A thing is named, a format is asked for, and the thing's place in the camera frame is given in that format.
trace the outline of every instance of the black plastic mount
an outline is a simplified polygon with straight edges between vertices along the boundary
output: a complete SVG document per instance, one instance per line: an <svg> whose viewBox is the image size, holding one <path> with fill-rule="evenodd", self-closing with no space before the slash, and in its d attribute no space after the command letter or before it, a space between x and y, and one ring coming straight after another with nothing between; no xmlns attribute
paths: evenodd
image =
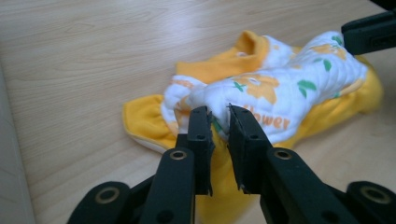
<svg viewBox="0 0 396 224"><path fill-rule="evenodd" d="M396 47L396 1L373 1L387 12L341 27L345 48L353 55Z"/></svg>
<svg viewBox="0 0 396 224"><path fill-rule="evenodd" d="M273 147L250 111L229 107L235 180L245 193L261 195L267 223L396 223L395 193L367 181L351 183L346 193L327 186L296 152ZM212 193L210 120L206 107L193 110L189 132L163 153L156 175L131 189L120 182L91 189L68 223L193 223L195 195Z"/></svg>

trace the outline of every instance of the green leaf print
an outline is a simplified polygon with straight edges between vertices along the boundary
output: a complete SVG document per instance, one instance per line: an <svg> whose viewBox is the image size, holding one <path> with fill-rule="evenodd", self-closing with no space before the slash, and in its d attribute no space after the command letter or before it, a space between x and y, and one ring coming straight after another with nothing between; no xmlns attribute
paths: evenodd
<svg viewBox="0 0 396 224"><path fill-rule="evenodd" d="M239 84L238 82L234 82L233 84L234 84L234 86L235 86L238 90L240 90L240 91L244 91L243 87L246 86L246 85L241 85L241 84Z"/></svg>
<svg viewBox="0 0 396 224"><path fill-rule="evenodd" d="M315 83L308 81L308 80L300 80L298 83L298 89L300 91L300 93L304 96L304 98L306 98L306 91L311 90L311 91L316 91L317 90L317 86L315 85Z"/></svg>
<svg viewBox="0 0 396 224"><path fill-rule="evenodd" d="M337 92L337 93L333 96L333 98L338 98L338 97L340 97L340 92Z"/></svg>
<svg viewBox="0 0 396 224"><path fill-rule="evenodd" d="M298 87L304 88L307 90L315 91L317 89L317 86L315 85L315 83L313 83L311 81L307 81L307 80L301 80L297 83L297 85L298 85Z"/></svg>
<svg viewBox="0 0 396 224"><path fill-rule="evenodd" d="M304 96L304 98L306 99L306 90L301 87L299 88L299 90L300 90L301 94Z"/></svg>
<svg viewBox="0 0 396 224"><path fill-rule="evenodd" d="M332 69L332 63L329 60L324 60L324 69L326 69L326 72L329 72Z"/></svg>
<svg viewBox="0 0 396 224"><path fill-rule="evenodd" d="M333 37L332 37L332 40L335 40L335 41L337 41L337 43L339 44L339 45L343 45L343 40L341 39L341 37L340 36L338 36L338 35L334 35Z"/></svg>

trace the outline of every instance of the wooden table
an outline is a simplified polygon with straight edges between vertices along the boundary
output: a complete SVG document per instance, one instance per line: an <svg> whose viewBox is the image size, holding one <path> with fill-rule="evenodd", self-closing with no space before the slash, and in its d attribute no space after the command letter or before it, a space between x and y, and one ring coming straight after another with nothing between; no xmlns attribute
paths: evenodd
<svg viewBox="0 0 396 224"><path fill-rule="evenodd" d="M301 46L382 11L362 0L2 1L0 60L36 222L65 223L97 184L155 172L160 154L127 136L121 109L163 93L175 62L220 53L243 30ZM396 191L395 56L366 55L385 89L379 111L295 148L338 189L364 179ZM257 205L238 222L262 220Z"/></svg>

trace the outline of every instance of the cloth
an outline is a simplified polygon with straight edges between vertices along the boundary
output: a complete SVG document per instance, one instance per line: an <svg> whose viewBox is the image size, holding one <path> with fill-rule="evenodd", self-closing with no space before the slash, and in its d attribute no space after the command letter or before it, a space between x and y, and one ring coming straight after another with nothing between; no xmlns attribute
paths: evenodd
<svg viewBox="0 0 396 224"><path fill-rule="evenodd" d="M208 61L178 63L164 95L126 103L123 122L137 142L164 152L187 131L190 111L208 106L214 116L214 195L197 196L197 211L203 223L230 223L255 197L239 192L233 177L226 147L229 103L250 110L275 147L292 148L357 113L374 111L382 95L373 67L350 55L337 32L296 48L245 31L231 49Z"/></svg>

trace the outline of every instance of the bolt hole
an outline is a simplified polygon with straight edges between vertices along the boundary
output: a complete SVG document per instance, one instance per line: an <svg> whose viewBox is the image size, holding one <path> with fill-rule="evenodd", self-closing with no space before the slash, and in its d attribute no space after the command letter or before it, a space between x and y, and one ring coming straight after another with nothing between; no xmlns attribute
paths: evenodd
<svg viewBox="0 0 396 224"><path fill-rule="evenodd" d="M339 223L340 222L340 218L337 216L337 214L335 214L332 211L324 211L321 215L322 215L323 219L329 223Z"/></svg>
<svg viewBox="0 0 396 224"><path fill-rule="evenodd" d="M387 204L391 202L391 198L387 193L371 186L361 187L361 194L375 203Z"/></svg>
<svg viewBox="0 0 396 224"><path fill-rule="evenodd" d="M114 202L120 195L120 190L114 187L107 187L100 190L96 196L95 200L97 203L105 204Z"/></svg>
<svg viewBox="0 0 396 224"><path fill-rule="evenodd" d="M196 136L199 140L204 140L205 139L205 136L204 135L201 135L201 134L197 134L197 136Z"/></svg>
<svg viewBox="0 0 396 224"><path fill-rule="evenodd" d="M187 153L184 151L174 151L170 156L172 160L180 161L187 157Z"/></svg>
<svg viewBox="0 0 396 224"><path fill-rule="evenodd" d="M275 152L275 156L282 159L282 160L289 160L291 159L291 155L289 154L289 152L284 151L284 150L277 150Z"/></svg>
<svg viewBox="0 0 396 224"><path fill-rule="evenodd" d="M159 223L169 223L173 218L174 214L169 210L163 210L157 214L157 222Z"/></svg>

